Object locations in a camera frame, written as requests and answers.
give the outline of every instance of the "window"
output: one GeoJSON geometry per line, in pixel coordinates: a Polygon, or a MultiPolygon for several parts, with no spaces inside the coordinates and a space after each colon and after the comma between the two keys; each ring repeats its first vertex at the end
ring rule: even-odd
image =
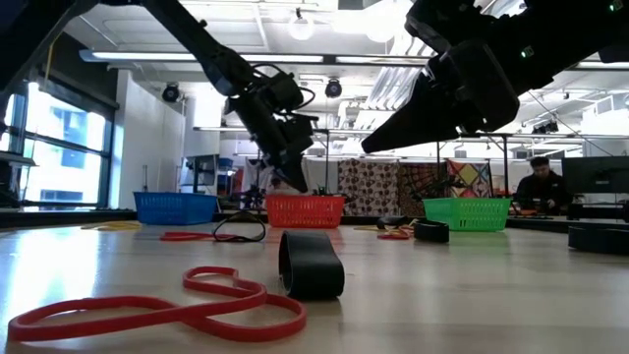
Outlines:
{"type": "Polygon", "coordinates": [[[24,104],[21,127],[26,131],[20,150],[36,166],[22,168],[20,197],[29,207],[39,210],[105,207],[111,160],[105,142],[111,139],[111,122],[85,108],[107,111],[97,104],[76,100],[71,93],[64,93],[67,89],[59,89],[53,82],[46,87],[56,96],[41,91],[37,83],[30,83],[24,104]]]}
{"type": "Polygon", "coordinates": [[[31,202],[97,203],[101,156],[27,139],[25,157],[37,166],[25,167],[20,186],[31,202]]]}
{"type": "Polygon", "coordinates": [[[59,100],[38,87],[29,89],[27,131],[95,150],[103,149],[105,118],[59,100]]]}
{"type": "MultiPolygon", "coordinates": [[[[8,126],[13,124],[13,106],[15,104],[15,96],[11,95],[9,97],[9,104],[7,104],[7,113],[4,117],[4,123],[8,126]]],[[[9,133],[4,133],[0,135],[0,151],[8,151],[9,150],[9,133]]]]}

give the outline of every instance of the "green basket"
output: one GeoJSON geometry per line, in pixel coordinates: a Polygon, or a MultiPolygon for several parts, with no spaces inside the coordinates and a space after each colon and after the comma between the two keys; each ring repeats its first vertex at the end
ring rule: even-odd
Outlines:
{"type": "Polygon", "coordinates": [[[445,222],[452,231],[500,231],[509,215],[511,200],[443,198],[424,200],[426,218],[445,222]]]}

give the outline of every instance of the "red band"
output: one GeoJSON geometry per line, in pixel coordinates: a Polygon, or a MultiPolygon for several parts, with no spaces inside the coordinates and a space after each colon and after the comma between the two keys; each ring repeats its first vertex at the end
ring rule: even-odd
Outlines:
{"type": "Polygon", "coordinates": [[[171,302],[144,296],[119,296],[108,298],[88,298],[64,301],[44,306],[19,315],[9,322],[9,340],[39,341],[76,338],[88,335],[111,333],[149,325],[161,325],[181,322],[197,330],[224,339],[243,342],[262,342],[293,335],[306,326],[306,309],[299,302],[279,295],[266,293],[264,285],[240,279],[234,268],[219,266],[200,266],[184,274],[183,285],[186,289],[206,293],[231,296],[236,299],[179,307],[171,302]],[[195,279],[200,274],[223,274],[233,278],[233,287],[195,279]],[[297,316],[284,324],[249,327],[227,324],[208,319],[208,316],[229,314],[252,309],[264,304],[288,309],[297,316]],[[36,325],[35,323],[53,315],[70,311],[115,309],[133,307],[154,310],[140,314],[113,319],[88,321],[72,324],[36,325]]]}

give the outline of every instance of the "black loop band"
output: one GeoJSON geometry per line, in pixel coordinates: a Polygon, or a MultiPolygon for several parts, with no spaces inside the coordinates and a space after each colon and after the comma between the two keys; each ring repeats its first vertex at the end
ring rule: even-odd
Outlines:
{"type": "Polygon", "coordinates": [[[629,255],[629,231],[570,227],[568,247],[585,252],[629,255]]]}
{"type": "Polygon", "coordinates": [[[242,210],[242,211],[236,212],[233,215],[230,215],[229,217],[226,217],[221,222],[219,222],[218,225],[216,225],[216,228],[214,229],[214,231],[212,231],[212,236],[214,237],[214,240],[216,240],[217,242],[259,242],[259,241],[262,241],[264,237],[266,237],[266,227],[264,226],[264,223],[262,222],[262,220],[259,219],[259,217],[255,216],[254,214],[246,210],[242,210]],[[230,236],[225,237],[225,236],[221,236],[217,234],[218,229],[221,228],[221,226],[223,226],[225,223],[229,221],[236,221],[236,220],[240,221],[243,219],[248,219],[248,220],[257,222],[262,228],[262,232],[260,232],[257,236],[254,236],[254,237],[245,237],[245,236],[239,236],[239,235],[230,235],[230,236]]]}
{"type": "Polygon", "coordinates": [[[345,285],[343,264],[320,231],[284,231],[279,274],[287,295],[295,299],[333,299],[343,293],[345,285]]]}
{"type": "Polygon", "coordinates": [[[416,222],[414,226],[416,240],[436,243],[450,242],[450,227],[446,223],[422,220],[416,222]]]}

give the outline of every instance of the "red basket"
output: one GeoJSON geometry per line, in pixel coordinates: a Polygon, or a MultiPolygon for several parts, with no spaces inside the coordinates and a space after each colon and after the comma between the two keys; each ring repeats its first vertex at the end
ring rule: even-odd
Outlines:
{"type": "Polygon", "coordinates": [[[267,195],[268,223],[273,227],[336,228],[345,197],[267,195]]]}

